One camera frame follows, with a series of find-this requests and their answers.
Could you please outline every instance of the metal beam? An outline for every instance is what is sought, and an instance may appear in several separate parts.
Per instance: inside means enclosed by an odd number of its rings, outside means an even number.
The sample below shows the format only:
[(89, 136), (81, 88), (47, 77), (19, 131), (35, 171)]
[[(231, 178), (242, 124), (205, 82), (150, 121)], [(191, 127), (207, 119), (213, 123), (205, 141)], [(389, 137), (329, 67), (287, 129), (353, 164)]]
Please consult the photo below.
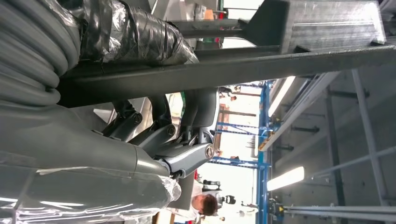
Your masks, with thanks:
[(308, 210), (308, 211), (342, 211), (342, 212), (370, 212), (396, 214), (396, 207), (382, 206), (285, 206), (289, 210)]
[[(396, 80), (389, 80), (387, 83), (385, 83), (381, 89), (377, 90), (377, 94), (372, 95), (370, 99), (370, 104), (369, 109), (375, 108), (376, 106), (382, 104), (385, 102), (389, 97), (392, 97), (396, 95)], [(341, 116), (337, 117), (337, 123), (336, 123), (336, 129), (340, 129), (346, 125), (348, 125), (350, 122), (356, 120), (360, 116), (359, 108), (353, 108), (346, 113), (342, 114)], [(320, 131), (313, 135), (311, 138), (308, 140), (304, 141), (301, 145), (296, 146), (294, 150), (285, 156), (283, 156), (281, 159), (279, 159), (276, 162), (276, 167), (281, 167), (284, 164), (287, 164), (290, 160), (295, 158), (296, 156), (305, 153), (309, 150), (313, 150), (313, 146), (325, 138), (327, 136), (326, 131)]]
[(269, 141), (265, 144), (263, 151), (268, 150), (268, 148), (282, 135), (282, 133), (285, 132), (309, 106), (311, 106), (311, 104), (339, 73), (340, 72), (328, 72), (319, 77), (307, 94), (302, 96), (303, 99), (300, 101), (301, 103), (296, 105), (293, 109), (293, 113), (284, 121), (278, 131), (270, 137)]
[[(377, 152), (376, 156), (377, 157), (381, 157), (381, 156), (389, 155), (389, 154), (392, 154), (392, 153), (396, 153), (396, 146), (393, 146), (393, 147), (387, 148), (385, 150), (379, 151), (379, 152)], [(328, 173), (331, 173), (331, 172), (333, 172), (335, 170), (342, 169), (342, 168), (345, 168), (345, 167), (349, 167), (351, 165), (354, 165), (354, 164), (357, 164), (357, 163), (361, 163), (361, 162), (365, 162), (365, 161), (368, 161), (368, 160), (370, 160), (370, 155), (365, 155), (365, 156), (362, 156), (360, 158), (357, 158), (357, 159), (354, 159), (354, 160), (339, 164), (337, 166), (330, 167), (328, 169), (324, 169), (324, 170), (318, 171), (318, 172), (313, 173), (311, 175), (307, 175), (307, 177), (308, 177), (308, 179), (309, 178), (313, 179), (313, 178), (317, 178), (317, 177), (319, 178), (319, 177), (321, 177), (323, 175), (326, 175)]]
[(191, 89), (246, 83), (290, 75), (303, 76), (360, 66), (379, 66), (396, 61), (395, 46), (367, 47), (321, 53), (300, 53), (253, 58), (219, 57), (198, 64), (151, 69), (135, 65), (103, 65), (69, 71), (58, 90), (60, 105), (75, 107), (121, 99), (155, 96)]
[(251, 97), (260, 97), (260, 94), (253, 94), (253, 93), (245, 93), (245, 92), (233, 92), (233, 95), (243, 95), (243, 96), (251, 96)]
[(359, 219), (359, 220), (374, 220), (374, 221), (384, 221), (384, 222), (395, 222), (395, 214), (381, 214), (369, 212), (342, 212), (342, 211), (322, 211), (322, 210), (286, 210), (286, 213), (299, 214), (299, 215), (311, 215), (311, 216), (321, 216), (321, 217), (339, 217), (339, 218), (349, 218), (349, 219)]
[(241, 36), (244, 23), (239, 20), (172, 21), (184, 38)]
[(273, 56), (277, 55), (279, 50), (279, 46), (261, 46), (250, 48), (196, 50), (194, 53), (198, 57), (198, 60), (203, 63), (205, 61), (211, 62), (213, 60), (218, 60), (219, 58), (232, 59)]
[[(330, 164), (332, 166), (337, 166), (339, 165), (338, 143), (337, 143), (337, 134), (335, 130), (332, 97), (329, 94), (329, 92), (330, 92), (330, 87), (328, 86), (327, 96), (326, 96), (327, 145), (330, 154)], [(333, 175), (335, 179), (335, 189), (336, 189), (338, 205), (345, 206), (344, 184), (342, 182), (341, 171), (339, 169), (335, 170), (333, 171)], [(341, 219), (341, 224), (347, 224), (347, 223), (348, 223), (347, 219), (345, 218)]]
[(357, 69), (352, 70), (352, 76), (354, 78), (356, 93), (359, 101), (359, 108), (361, 113), (361, 119), (363, 121), (364, 133), (366, 135), (368, 152), (370, 155), (371, 165), (373, 167), (375, 184), (377, 186), (377, 193), (380, 200), (380, 204), (382, 206), (389, 206), (389, 204), (383, 199), (387, 195), (387, 189), (385, 186), (385, 181), (382, 173), (382, 169), (380, 166), (380, 162), (377, 153), (377, 146), (375, 143), (373, 128), (371, 126), (370, 117), (368, 115), (368, 106), (366, 101), (366, 96), (361, 85), (361, 80), (359, 76), (359, 72)]
[(254, 113), (242, 113), (242, 112), (224, 111), (224, 110), (220, 110), (219, 112), (223, 113), (223, 114), (234, 114), (234, 115), (250, 116), (250, 117), (256, 117), (257, 116)]

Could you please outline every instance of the white shirt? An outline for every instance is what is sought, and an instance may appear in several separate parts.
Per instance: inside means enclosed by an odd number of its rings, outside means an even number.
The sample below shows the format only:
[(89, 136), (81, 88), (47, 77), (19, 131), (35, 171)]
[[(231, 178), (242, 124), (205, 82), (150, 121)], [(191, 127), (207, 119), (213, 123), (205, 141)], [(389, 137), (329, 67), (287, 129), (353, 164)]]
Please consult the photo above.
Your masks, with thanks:
[(230, 106), (230, 104), (232, 104), (231, 97), (222, 97), (220, 98), (219, 102), (220, 104), (224, 104), (228, 107)]
[[(192, 194), (191, 194), (191, 202), (193, 197), (202, 194), (202, 184), (198, 183), (198, 181), (194, 180), (194, 185), (192, 187)], [(191, 220), (199, 219), (199, 211), (193, 208), (190, 202), (190, 209), (183, 210), (183, 209), (169, 209), (173, 214), (175, 214), (175, 222), (177, 223), (185, 223)]]

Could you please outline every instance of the metal bracket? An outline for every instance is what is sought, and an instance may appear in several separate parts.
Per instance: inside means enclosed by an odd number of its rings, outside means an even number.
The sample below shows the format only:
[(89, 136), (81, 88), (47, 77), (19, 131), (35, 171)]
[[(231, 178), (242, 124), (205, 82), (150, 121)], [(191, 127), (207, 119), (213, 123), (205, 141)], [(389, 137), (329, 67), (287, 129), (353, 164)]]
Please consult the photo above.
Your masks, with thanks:
[(292, 131), (298, 131), (298, 132), (318, 133), (320, 131), (320, 128), (318, 128), (316, 126), (314, 126), (313, 128), (291, 126), (291, 130)]
[(276, 146), (277, 149), (283, 149), (287, 151), (292, 151), (294, 149), (293, 146)]
[[(341, 97), (341, 98), (353, 98), (357, 99), (358, 96), (355, 92), (345, 92), (345, 91), (334, 91), (330, 90), (328, 91), (328, 94), (332, 97)], [(366, 98), (370, 96), (370, 92), (366, 89), (364, 89), (364, 95)]]

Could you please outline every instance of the metal column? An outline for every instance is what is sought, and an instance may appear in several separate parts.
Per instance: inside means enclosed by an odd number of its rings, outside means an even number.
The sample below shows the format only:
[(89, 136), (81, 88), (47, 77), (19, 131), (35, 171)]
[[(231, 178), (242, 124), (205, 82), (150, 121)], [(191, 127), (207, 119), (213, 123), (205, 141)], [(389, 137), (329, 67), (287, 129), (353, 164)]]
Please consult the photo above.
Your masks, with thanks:
[(380, 162), (376, 155), (377, 146), (375, 144), (373, 128), (371, 126), (370, 117), (368, 115), (366, 96), (363, 87), (361, 85), (361, 80), (357, 69), (352, 69), (352, 76), (354, 78), (356, 94), (358, 96), (361, 119), (363, 121), (364, 133), (366, 134), (368, 154), (370, 155), (371, 165), (373, 166), (375, 184), (377, 185), (380, 204), (382, 206), (389, 206), (389, 204), (383, 199), (385, 196), (387, 196), (387, 190), (386, 190)]
[(387, 208), (380, 206), (285, 207), (285, 212), (291, 214), (299, 214), (299, 215), (396, 222), (395, 207), (387, 207)]
[[(337, 134), (335, 130), (332, 96), (329, 94), (330, 87), (327, 87), (327, 97), (326, 97), (326, 118), (327, 118), (327, 145), (330, 152), (330, 163), (332, 166), (339, 165), (339, 155), (338, 155), (338, 143)], [(344, 196), (344, 186), (342, 183), (341, 171), (333, 171), (335, 179), (335, 188), (337, 194), (337, 201), (339, 206), (345, 206), (345, 196)], [(345, 218), (341, 219), (341, 224), (347, 224), (348, 220)]]

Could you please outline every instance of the black plastic wrap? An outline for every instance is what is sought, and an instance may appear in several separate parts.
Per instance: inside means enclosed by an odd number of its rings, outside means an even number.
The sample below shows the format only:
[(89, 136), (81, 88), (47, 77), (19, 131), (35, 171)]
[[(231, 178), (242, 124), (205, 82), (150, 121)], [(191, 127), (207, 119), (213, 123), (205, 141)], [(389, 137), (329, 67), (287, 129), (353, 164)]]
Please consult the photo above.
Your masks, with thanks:
[(118, 0), (58, 0), (79, 25), (80, 59), (148, 65), (198, 63), (173, 25)]

